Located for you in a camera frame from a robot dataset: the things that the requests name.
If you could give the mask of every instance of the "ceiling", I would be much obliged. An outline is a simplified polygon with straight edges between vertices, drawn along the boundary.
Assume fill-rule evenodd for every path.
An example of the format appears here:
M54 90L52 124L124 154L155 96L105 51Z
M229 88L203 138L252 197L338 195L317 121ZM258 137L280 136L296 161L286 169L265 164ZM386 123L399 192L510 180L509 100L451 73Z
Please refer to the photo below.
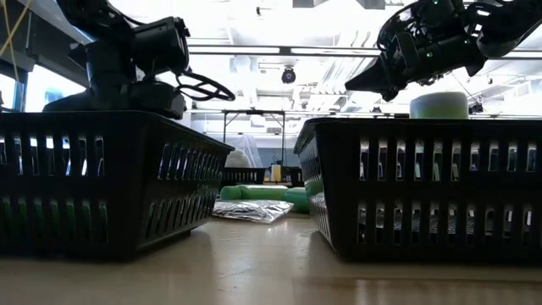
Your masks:
M312 8L299 8L306 0L110 2L125 14L143 22L170 15L180 16L191 31L190 46L214 47L373 47L380 25L400 8L365 9L356 0L314 0L312 3L320 4ZM52 0L35 1L32 6L32 10L40 16L46 16L42 18L80 42L88 42L65 22ZM542 29L537 30L521 47L542 49ZM191 67L199 74L220 81L238 95L235 102L211 101L198 104L199 108L254 107L352 112L369 111L377 105L383 111L404 112L410 100L426 92L460 91L473 99L501 101L506 96L510 100L510 96L516 98L521 93L517 89L519 86L524 83L530 85L542 78L539 77L542 61L490 61L473 78L459 69L433 86L410 85L392 103L383 103L379 95L346 92L344 89L345 81L363 71L370 61L371 58L194 55L191 56ZM280 80L286 66L293 67L297 74L293 85L284 85ZM172 75L160 77L174 83ZM528 93L538 88L538 83L533 84L535 86L530 86Z

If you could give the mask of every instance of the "white cylindrical object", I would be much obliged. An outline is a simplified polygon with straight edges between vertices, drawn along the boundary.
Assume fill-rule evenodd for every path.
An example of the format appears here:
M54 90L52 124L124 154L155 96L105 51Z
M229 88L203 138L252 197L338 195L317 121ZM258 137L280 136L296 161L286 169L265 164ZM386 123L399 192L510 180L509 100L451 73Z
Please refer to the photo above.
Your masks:
M410 102L411 119L468 119L467 97L462 92L437 92Z

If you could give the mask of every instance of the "table surface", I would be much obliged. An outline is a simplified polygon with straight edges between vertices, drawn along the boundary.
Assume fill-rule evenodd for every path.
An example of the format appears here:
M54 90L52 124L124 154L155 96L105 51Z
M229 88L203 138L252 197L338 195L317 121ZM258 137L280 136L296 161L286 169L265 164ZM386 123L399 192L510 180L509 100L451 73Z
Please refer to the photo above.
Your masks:
M542 269L342 263L310 219L212 220L131 263L0 259L0 304L537 304Z

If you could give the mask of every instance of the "black plastic basket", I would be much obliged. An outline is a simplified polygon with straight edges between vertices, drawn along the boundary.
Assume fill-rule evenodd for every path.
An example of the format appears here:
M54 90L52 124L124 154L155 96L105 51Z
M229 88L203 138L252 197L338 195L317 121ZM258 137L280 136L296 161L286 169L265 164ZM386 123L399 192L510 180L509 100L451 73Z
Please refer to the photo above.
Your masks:
M287 166L283 168L283 171L286 173L286 181L290 182L292 187L305 186L305 183L303 182L303 172L301 168Z
M311 119L311 216L344 258L540 263L542 121Z
M0 252L132 258L207 221L230 150L156 114L0 114Z
M265 168L224 168L222 186L261 185Z

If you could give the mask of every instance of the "window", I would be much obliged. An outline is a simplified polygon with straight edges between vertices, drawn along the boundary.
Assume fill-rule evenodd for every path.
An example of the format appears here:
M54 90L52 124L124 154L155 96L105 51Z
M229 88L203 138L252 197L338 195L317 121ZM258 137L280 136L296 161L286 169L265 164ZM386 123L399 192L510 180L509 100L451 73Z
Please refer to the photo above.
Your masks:
M4 108L13 109L15 99L15 80L11 77L0 75L0 94Z
M85 87L38 65L28 74L27 88L26 112L41 112L48 103L85 90Z

